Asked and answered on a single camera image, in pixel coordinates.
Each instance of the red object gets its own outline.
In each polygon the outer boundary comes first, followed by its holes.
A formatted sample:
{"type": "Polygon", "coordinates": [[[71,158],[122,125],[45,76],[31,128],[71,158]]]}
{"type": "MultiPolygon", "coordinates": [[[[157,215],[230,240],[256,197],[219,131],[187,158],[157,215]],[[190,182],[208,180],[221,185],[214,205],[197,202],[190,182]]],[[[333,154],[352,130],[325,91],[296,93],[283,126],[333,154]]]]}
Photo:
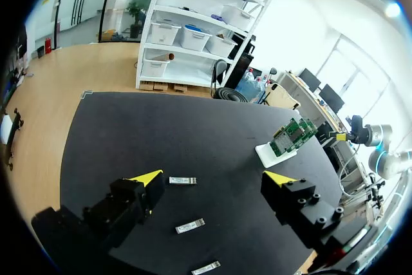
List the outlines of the red object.
{"type": "Polygon", "coordinates": [[[46,54],[52,52],[52,39],[46,38],[46,40],[44,41],[44,49],[46,50],[46,54]]]}

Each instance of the white storage box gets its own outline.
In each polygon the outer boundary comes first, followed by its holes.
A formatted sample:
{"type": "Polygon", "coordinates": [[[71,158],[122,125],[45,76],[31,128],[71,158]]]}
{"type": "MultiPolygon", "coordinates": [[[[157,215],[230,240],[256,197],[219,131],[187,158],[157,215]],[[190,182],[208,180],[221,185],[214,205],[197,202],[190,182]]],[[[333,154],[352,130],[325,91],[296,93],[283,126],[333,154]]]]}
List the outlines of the white storage box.
{"type": "Polygon", "coordinates": [[[141,76],[162,77],[169,63],[170,61],[151,61],[150,59],[145,58],[143,60],[141,76]]]}
{"type": "Polygon", "coordinates": [[[194,25],[185,25],[183,27],[183,35],[180,44],[182,45],[182,48],[203,51],[206,42],[210,37],[212,37],[211,34],[194,25]]]}
{"type": "Polygon", "coordinates": [[[152,43],[172,45],[178,30],[179,25],[173,24],[170,20],[152,22],[152,43]]]}
{"type": "Polygon", "coordinates": [[[233,40],[230,40],[229,38],[225,37],[224,39],[222,39],[221,37],[214,35],[207,41],[206,48],[213,55],[218,55],[227,58],[233,50],[233,48],[235,47],[235,45],[238,44],[233,40]]]}
{"type": "Polygon", "coordinates": [[[232,5],[224,5],[221,16],[227,24],[238,27],[240,30],[247,30],[250,22],[254,20],[249,13],[232,5]]]}

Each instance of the computer monitor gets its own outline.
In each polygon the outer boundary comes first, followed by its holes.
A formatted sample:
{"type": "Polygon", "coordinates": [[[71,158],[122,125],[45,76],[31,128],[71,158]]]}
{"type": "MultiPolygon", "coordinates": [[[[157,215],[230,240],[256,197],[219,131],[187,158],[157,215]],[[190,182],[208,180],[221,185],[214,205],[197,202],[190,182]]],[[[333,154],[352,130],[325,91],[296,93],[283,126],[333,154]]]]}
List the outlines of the computer monitor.
{"type": "Polygon", "coordinates": [[[301,79],[303,79],[303,82],[306,83],[306,85],[309,86],[310,91],[313,93],[321,84],[321,81],[316,78],[315,75],[313,75],[309,70],[306,68],[302,71],[302,73],[299,75],[301,79]]]}
{"type": "Polygon", "coordinates": [[[337,113],[345,104],[340,96],[328,84],[319,93],[319,96],[329,105],[329,107],[337,113]]]}

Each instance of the ceiling light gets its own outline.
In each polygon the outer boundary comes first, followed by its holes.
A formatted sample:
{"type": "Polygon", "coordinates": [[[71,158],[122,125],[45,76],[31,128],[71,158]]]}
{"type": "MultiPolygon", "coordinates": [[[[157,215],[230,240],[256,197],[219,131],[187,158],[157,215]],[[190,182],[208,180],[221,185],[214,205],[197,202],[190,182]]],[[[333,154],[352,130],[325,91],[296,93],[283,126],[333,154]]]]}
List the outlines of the ceiling light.
{"type": "Polygon", "coordinates": [[[388,17],[396,17],[400,14],[400,7],[397,3],[391,3],[386,7],[385,14],[388,17]]]}

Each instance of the water bottle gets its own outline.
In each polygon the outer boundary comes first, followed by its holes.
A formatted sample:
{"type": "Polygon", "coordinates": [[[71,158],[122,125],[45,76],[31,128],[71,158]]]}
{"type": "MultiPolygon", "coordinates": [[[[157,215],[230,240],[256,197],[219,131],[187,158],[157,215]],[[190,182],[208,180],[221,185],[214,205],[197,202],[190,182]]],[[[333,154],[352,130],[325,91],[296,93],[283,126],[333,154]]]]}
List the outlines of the water bottle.
{"type": "Polygon", "coordinates": [[[239,84],[236,86],[235,90],[240,92],[242,95],[244,95],[243,92],[244,92],[246,83],[253,81],[255,79],[252,72],[253,72],[252,68],[247,70],[245,74],[243,74],[242,79],[240,80],[239,84]]]}
{"type": "Polygon", "coordinates": [[[250,94],[249,102],[257,103],[262,90],[265,90],[265,84],[261,77],[257,77],[253,85],[253,92],[250,94]]]}
{"type": "Polygon", "coordinates": [[[263,80],[261,81],[261,84],[258,86],[258,88],[259,88],[259,93],[258,93],[258,95],[254,98],[254,99],[252,99],[252,102],[254,102],[254,103],[260,103],[260,100],[265,96],[265,91],[266,91],[266,84],[267,84],[267,82],[268,82],[268,76],[267,75],[265,75],[264,77],[263,77],[263,80]]]}

